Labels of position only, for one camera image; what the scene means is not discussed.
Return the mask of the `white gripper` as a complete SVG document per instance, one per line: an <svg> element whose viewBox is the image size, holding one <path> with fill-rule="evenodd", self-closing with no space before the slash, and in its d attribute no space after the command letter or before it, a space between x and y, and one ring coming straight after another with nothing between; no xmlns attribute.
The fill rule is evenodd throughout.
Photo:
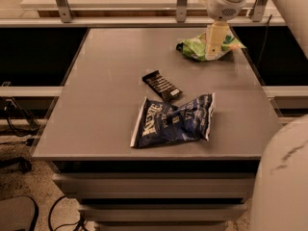
<svg viewBox="0 0 308 231"><path fill-rule="evenodd" d="M214 20L223 20L215 21L207 26L205 58L208 61L218 58L229 31L226 21L235 18L245 5L245 2L246 0L206 0L208 15Z"/></svg>

